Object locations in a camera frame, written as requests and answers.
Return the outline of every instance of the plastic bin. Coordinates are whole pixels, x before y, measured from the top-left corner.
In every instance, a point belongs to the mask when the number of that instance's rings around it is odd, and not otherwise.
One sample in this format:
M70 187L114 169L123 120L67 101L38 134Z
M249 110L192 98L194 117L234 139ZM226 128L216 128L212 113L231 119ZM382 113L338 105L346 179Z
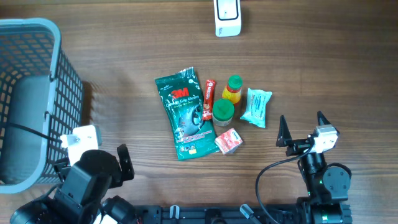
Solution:
M0 20L0 123L16 123L59 139L81 124L83 84L47 19ZM58 182L60 143L1 126L0 194Z

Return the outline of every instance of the teal pouch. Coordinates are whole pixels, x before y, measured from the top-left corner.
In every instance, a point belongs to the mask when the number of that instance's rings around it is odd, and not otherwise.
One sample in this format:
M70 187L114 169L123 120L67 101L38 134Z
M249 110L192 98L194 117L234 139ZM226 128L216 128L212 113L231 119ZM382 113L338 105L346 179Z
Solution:
M266 128L266 104L272 96L272 92L264 90L248 89L248 103L246 112L241 119L249 121L260 128Z
M218 151L211 121L202 120L203 93L193 67L155 79L170 120L179 160L194 159Z

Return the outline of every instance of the green cap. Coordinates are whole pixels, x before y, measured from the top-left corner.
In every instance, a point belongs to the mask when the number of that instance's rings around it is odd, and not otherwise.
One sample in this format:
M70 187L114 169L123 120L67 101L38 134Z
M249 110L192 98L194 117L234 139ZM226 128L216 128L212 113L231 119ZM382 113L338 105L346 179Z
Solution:
M233 90L238 90L242 87L243 80L239 75L233 75L228 80L228 86Z
M226 99L217 100L213 105L213 116L219 121L227 121L234 116L234 105Z

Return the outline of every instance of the bottle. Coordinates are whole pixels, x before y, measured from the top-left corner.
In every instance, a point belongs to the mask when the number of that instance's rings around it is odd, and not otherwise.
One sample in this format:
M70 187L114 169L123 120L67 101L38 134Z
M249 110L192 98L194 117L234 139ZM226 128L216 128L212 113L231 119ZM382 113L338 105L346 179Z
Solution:
M228 79L223 91L223 99L230 100L232 104L236 105L241 101L243 80L239 75L233 75Z
M234 116L234 111L235 107L229 100L217 100L213 105L213 123L221 127L229 125Z

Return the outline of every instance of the jar with green lid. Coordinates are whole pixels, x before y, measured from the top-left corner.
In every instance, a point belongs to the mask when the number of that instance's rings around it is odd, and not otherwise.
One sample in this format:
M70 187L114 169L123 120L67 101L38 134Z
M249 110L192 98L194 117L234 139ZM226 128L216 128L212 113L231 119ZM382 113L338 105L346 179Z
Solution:
M213 123L218 126L227 126L234 116L234 105L226 99L217 100L213 105Z
M230 100L234 105L241 101L243 80L239 75L233 75L228 79L228 83L223 91L223 99Z

